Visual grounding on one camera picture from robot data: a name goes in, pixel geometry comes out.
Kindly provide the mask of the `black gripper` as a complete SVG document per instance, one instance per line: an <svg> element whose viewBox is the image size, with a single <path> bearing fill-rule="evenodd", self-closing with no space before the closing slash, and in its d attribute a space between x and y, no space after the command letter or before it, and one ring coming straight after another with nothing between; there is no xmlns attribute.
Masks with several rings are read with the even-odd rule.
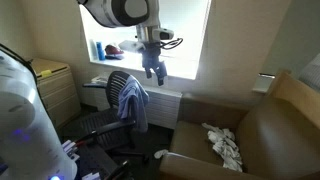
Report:
<svg viewBox="0 0 320 180"><path fill-rule="evenodd" d="M142 67L145 69L146 77L152 78L151 69L156 70L158 85L164 84L164 78L167 76L166 66L159 60L161 54L161 44L159 42L145 43L145 50L142 53Z"/></svg>

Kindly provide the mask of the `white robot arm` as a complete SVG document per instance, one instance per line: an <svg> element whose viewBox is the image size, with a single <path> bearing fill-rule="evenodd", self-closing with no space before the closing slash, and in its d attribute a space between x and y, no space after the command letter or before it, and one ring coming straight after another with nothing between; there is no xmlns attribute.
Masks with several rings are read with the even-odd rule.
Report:
<svg viewBox="0 0 320 180"><path fill-rule="evenodd" d="M159 60L161 41L174 36L172 30L162 28L159 0L76 0L101 26L107 28L136 27L137 41L124 40L119 47L142 54L142 67L147 78L155 73L158 85L167 76L165 63Z"/></svg>

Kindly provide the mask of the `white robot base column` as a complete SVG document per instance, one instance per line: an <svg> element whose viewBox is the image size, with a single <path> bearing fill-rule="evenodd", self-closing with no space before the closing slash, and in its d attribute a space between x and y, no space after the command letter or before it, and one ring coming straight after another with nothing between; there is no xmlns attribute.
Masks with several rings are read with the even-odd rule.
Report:
<svg viewBox="0 0 320 180"><path fill-rule="evenodd" d="M0 180L74 180L76 163L63 150L30 63L0 50Z"/></svg>

